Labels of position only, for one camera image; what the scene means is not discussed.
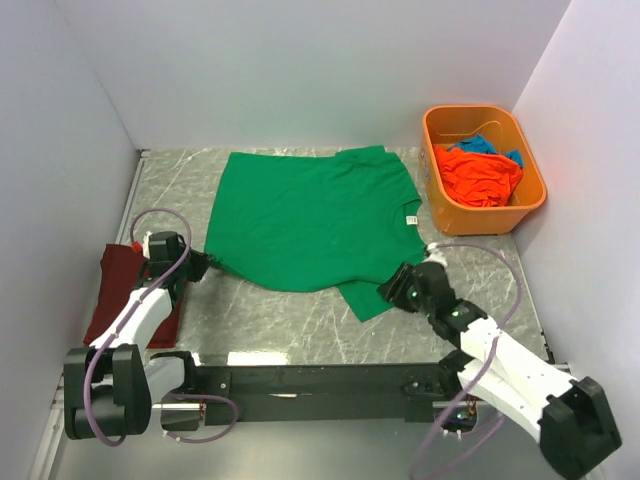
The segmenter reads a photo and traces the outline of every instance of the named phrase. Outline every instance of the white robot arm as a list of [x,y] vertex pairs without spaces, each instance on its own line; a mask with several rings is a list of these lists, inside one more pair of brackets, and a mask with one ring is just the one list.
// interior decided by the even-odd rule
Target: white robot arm
[[[65,360],[65,430],[72,439],[95,436],[87,424],[80,388],[88,362],[116,331],[125,312],[139,301],[146,285],[182,253],[180,237],[173,232],[152,235],[149,242],[147,271],[123,313],[89,348],[73,349]],[[100,360],[92,379],[91,405],[105,435],[144,432],[153,404],[172,391],[189,393],[194,385],[197,369],[189,352],[156,355],[145,367],[140,356],[179,300],[186,281],[198,281],[204,275],[208,259],[197,252],[191,255],[184,269],[176,270],[162,288],[146,296]],[[441,262],[403,264],[379,292],[399,308],[424,313],[434,331],[457,347],[438,364],[441,385],[449,396],[466,388],[493,405],[535,439],[564,478],[581,478],[620,447],[620,435],[600,385],[589,377],[578,381],[545,363],[479,307],[457,298]],[[496,338],[499,341],[490,359]],[[488,360],[485,375],[472,385]],[[280,367],[278,375],[285,368]]]

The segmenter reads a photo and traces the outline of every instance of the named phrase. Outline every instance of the white wall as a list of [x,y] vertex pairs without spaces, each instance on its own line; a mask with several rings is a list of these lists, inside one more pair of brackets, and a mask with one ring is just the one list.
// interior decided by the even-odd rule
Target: white wall
[[572,2],[515,108],[549,189],[518,248],[554,351],[614,408],[610,480],[640,467],[638,18],[634,0]]
[[25,478],[135,150],[60,11],[0,3],[0,477]]
[[57,0],[137,147],[417,145],[512,108],[569,0]]

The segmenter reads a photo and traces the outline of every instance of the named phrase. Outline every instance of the orange basket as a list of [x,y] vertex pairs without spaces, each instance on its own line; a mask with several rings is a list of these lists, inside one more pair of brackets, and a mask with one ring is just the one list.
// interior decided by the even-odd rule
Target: orange basket
[[[508,233],[547,197],[540,171],[513,116],[490,105],[443,105],[424,114],[420,166],[436,228],[445,235]],[[522,180],[505,207],[469,207],[451,199],[444,190],[434,145],[449,148],[481,133],[499,153],[517,149],[522,156]]]

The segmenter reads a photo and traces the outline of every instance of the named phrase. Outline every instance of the orange cloth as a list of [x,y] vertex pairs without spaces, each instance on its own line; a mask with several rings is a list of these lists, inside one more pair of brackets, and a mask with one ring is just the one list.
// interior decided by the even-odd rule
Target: orange cloth
[[439,145],[433,151],[447,195],[462,205],[504,207],[522,179],[518,164],[502,155],[448,152]]

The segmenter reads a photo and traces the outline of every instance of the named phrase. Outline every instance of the green fabric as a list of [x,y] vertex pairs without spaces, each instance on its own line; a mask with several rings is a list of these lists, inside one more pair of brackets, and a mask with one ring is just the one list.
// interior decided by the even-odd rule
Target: green fabric
[[392,306],[378,286],[400,263],[423,259],[406,220],[420,203],[407,169],[383,147],[324,158],[232,153],[204,249],[217,266],[272,290],[337,286],[365,321]]

